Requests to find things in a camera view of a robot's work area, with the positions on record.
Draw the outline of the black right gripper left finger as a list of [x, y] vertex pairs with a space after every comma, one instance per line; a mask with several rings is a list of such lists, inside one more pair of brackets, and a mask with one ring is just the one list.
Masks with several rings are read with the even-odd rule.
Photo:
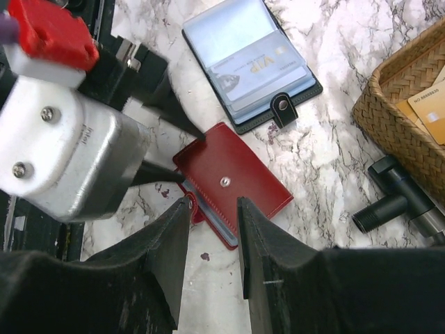
[[171, 333], [178, 327], [191, 200], [84, 262], [1, 254], [2, 333]]

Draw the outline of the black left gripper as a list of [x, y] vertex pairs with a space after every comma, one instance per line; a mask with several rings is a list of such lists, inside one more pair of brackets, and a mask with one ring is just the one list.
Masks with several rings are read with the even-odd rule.
[[[122, 111], [129, 98], [155, 109], [159, 117], [198, 140], [205, 134], [191, 121], [172, 88], [168, 61], [143, 44], [122, 37], [98, 44], [99, 60], [77, 90], [106, 106]], [[185, 177], [166, 167], [142, 160], [128, 166], [129, 187], [157, 182], [181, 184]]]

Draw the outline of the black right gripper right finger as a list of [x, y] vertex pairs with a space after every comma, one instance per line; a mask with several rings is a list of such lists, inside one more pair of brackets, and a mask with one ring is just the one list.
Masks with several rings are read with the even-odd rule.
[[253, 333], [443, 333], [443, 248], [316, 250], [237, 200]]

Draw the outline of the red leather card holder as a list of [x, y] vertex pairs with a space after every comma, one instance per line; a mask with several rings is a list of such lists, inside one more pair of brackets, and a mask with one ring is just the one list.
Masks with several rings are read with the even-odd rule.
[[237, 200], [251, 199], [272, 218], [292, 200], [291, 192], [224, 122], [173, 158], [185, 180], [181, 190], [196, 204], [193, 223], [206, 221], [229, 250], [238, 246]]

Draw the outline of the black leather card holder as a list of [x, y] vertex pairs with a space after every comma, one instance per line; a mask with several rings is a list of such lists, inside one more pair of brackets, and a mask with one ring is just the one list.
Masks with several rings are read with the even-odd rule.
[[323, 91], [264, 1], [222, 1], [181, 32], [237, 134], [283, 128]]

